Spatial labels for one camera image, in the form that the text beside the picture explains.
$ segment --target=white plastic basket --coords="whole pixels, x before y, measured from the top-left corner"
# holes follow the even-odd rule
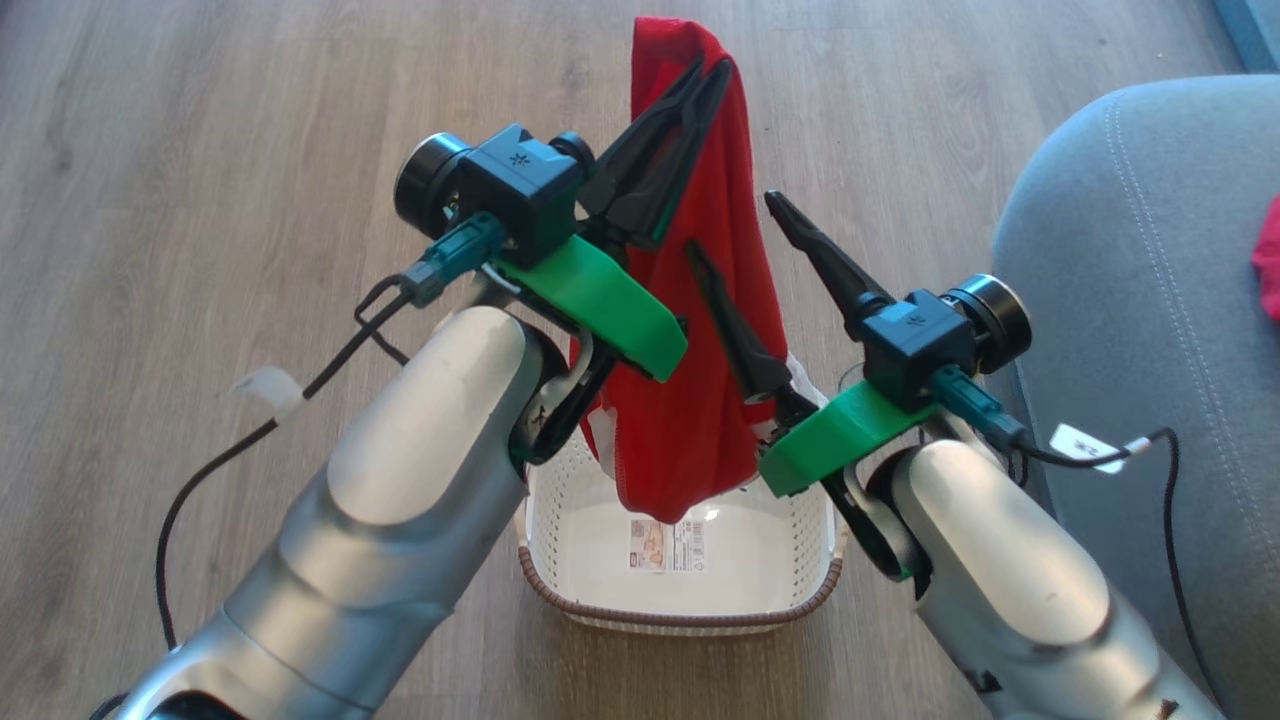
[[[701,502],[676,528],[662,527],[664,541],[653,538],[677,566],[645,570],[632,568],[631,551],[644,541],[631,533],[657,533],[655,523],[622,507],[581,432],[530,470],[529,489],[516,512],[525,578],[588,625],[663,635],[760,633],[813,612],[840,579],[847,533],[817,491],[778,500],[756,479]]]

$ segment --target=brown basket rim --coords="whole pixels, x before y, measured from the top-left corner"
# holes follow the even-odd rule
[[[520,569],[525,574],[525,580],[527,580],[529,585],[534,588],[538,597],[543,598],[552,607],[570,615],[590,618],[593,620],[653,625],[658,628],[751,628],[759,625],[778,625],[799,620],[820,607],[822,603],[827,602],[827,598],[831,597],[831,593],[836,589],[836,583],[840,580],[840,573],[845,565],[842,557],[832,557],[831,565],[827,566],[827,577],[823,578],[818,592],[813,593],[809,600],[790,610],[781,610],[777,612],[754,612],[750,615],[686,616],[655,615],[652,612],[634,612],[628,610],[609,610],[605,607],[584,605],[581,602],[566,600],[564,596],[559,594],[552,589],[550,585],[543,582],[543,578],[538,574],[538,569],[534,566],[532,552],[527,547],[521,544],[517,548],[517,552],[520,555]]]

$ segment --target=cable connector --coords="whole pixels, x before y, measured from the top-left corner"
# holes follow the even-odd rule
[[[1001,454],[1007,455],[1027,434],[998,400],[956,365],[933,373],[929,388],[938,405],[973,425]]]
[[[489,213],[476,213],[431,243],[399,277],[399,290],[413,307],[426,307],[449,283],[480,268],[502,250],[507,228]]]

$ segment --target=green bracket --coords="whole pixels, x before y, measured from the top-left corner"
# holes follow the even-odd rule
[[[503,260],[494,265],[658,382],[667,382],[689,348],[671,310],[604,251],[576,234],[532,268]]]
[[[863,380],[782,436],[760,457],[760,477],[774,497],[796,495],[876,452],[936,411],[937,405],[931,405],[902,413]]]

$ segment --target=red garment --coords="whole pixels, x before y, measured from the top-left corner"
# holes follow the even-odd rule
[[[699,55],[704,72],[730,58],[698,23],[637,18],[631,51],[632,119]],[[736,67],[666,242],[657,252],[627,250],[631,275],[672,313],[687,318],[689,352],[664,384],[620,365],[598,401],[617,413],[613,477],[618,498],[628,510],[663,523],[676,523],[691,506],[755,474],[751,425],[773,416],[772,402],[742,404],[685,255],[689,238],[701,243],[724,275],[735,304],[769,352],[786,357],[755,217],[746,96]],[[586,421],[582,430],[595,451],[596,438]]]
[[[1262,222],[1258,246],[1253,249],[1253,266],[1262,286],[1262,309],[1280,323],[1280,195],[1271,201],[1271,211]]]

